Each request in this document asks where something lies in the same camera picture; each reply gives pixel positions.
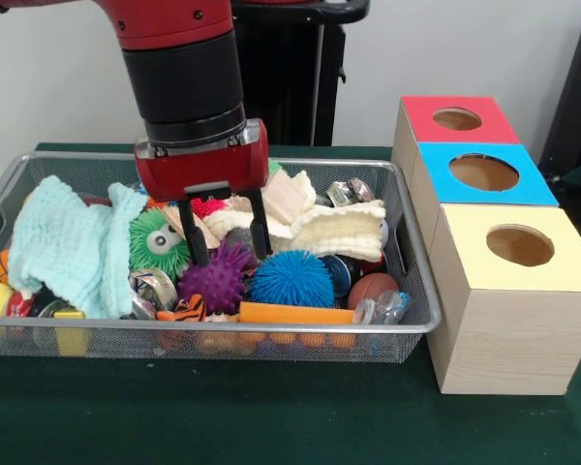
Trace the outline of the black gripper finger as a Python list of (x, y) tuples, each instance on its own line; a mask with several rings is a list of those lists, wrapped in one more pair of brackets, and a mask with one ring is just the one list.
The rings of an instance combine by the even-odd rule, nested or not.
[(208, 266), (209, 253), (202, 230), (194, 219), (191, 202), (189, 200), (177, 203), (185, 240), (190, 251), (192, 262), (196, 266)]
[(250, 232), (255, 254), (259, 259), (266, 259), (272, 253), (272, 249), (261, 190), (248, 191), (245, 196), (250, 201), (254, 215), (250, 225)]

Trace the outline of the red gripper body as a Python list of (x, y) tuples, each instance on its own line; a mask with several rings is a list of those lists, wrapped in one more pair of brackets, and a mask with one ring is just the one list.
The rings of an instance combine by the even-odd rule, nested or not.
[(259, 189), (268, 178), (268, 154), (267, 132), (259, 118), (249, 119), (238, 134), (205, 145), (164, 148), (147, 138), (135, 145), (139, 179), (157, 202), (221, 189)]

